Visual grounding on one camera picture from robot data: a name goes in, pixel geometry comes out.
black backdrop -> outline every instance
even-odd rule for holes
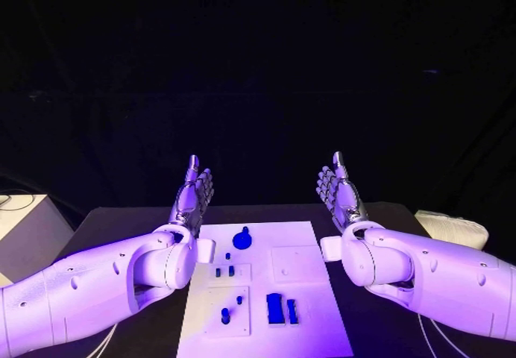
[[[13,1],[0,24],[3,188],[172,203],[316,202],[342,150],[365,201],[477,220],[516,256],[512,1]]]

blue knob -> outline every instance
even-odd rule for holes
[[[234,246],[240,249],[240,250],[245,250],[253,243],[253,238],[250,235],[250,229],[247,226],[244,226],[242,232],[238,233],[234,237]]]
[[[228,308],[222,309],[222,323],[224,324],[230,323],[230,310],[228,310]]]

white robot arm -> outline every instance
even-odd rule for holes
[[[342,260],[351,280],[450,327],[516,341],[516,267],[493,255],[368,220],[342,154],[323,167],[317,193],[342,236],[320,241],[323,258]]]
[[[0,357],[85,338],[189,283],[196,262],[214,259],[215,242],[198,239],[212,198],[209,170],[191,158],[169,224],[59,260],[0,289]]]

blue block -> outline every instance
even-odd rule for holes
[[[286,324],[283,315],[281,295],[271,293],[267,295],[268,324]]]
[[[231,318],[230,318],[230,310],[228,310],[228,308],[225,308],[225,309],[222,309],[222,323],[228,324],[230,320],[231,320]]]
[[[240,249],[240,250],[245,250],[253,243],[253,238],[250,235],[250,229],[247,226],[244,226],[242,232],[238,233],[234,237],[234,246]]]
[[[299,324],[299,315],[296,314],[296,302],[294,302],[294,300],[287,300],[287,307],[289,307],[290,324]]]

